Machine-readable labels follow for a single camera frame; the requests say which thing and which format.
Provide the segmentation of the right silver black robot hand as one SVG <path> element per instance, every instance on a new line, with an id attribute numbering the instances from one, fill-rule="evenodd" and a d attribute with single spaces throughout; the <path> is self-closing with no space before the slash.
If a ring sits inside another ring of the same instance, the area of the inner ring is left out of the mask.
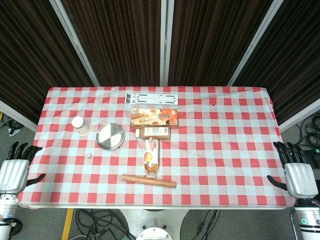
<path id="1" fill-rule="evenodd" d="M 303 150 L 297 145 L 277 141 L 273 143 L 282 164 L 285 183 L 267 175 L 269 182 L 295 199 L 313 199 L 319 194 L 312 166 L 307 163 Z"/>

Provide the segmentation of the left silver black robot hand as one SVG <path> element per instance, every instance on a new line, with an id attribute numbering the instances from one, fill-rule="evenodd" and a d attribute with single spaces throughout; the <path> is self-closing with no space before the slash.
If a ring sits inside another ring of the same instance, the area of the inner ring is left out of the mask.
<path id="1" fill-rule="evenodd" d="M 43 148 L 28 143 L 13 143 L 9 149 L 6 160 L 0 167 L 0 193 L 18 195 L 25 187 L 37 184 L 45 178 L 42 173 L 38 177 L 29 179 L 29 170 L 36 153 Z"/>

